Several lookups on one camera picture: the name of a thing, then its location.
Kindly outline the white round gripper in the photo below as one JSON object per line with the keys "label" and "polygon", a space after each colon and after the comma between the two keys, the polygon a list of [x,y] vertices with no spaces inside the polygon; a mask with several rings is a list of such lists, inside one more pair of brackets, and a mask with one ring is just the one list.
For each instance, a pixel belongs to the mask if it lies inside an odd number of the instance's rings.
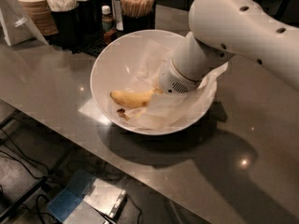
{"label": "white round gripper", "polygon": [[187,93],[196,90],[202,79],[192,80],[182,75],[169,58],[158,74],[158,86],[164,93]]}

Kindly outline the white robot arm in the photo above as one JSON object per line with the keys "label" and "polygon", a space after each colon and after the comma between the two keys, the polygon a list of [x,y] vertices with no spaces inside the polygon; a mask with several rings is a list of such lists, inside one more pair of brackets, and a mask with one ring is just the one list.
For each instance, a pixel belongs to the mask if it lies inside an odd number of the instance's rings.
{"label": "white robot arm", "polygon": [[235,55],[299,89],[299,28],[277,21],[252,0],[194,0],[190,31],[161,68],[159,88],[185,93]]}

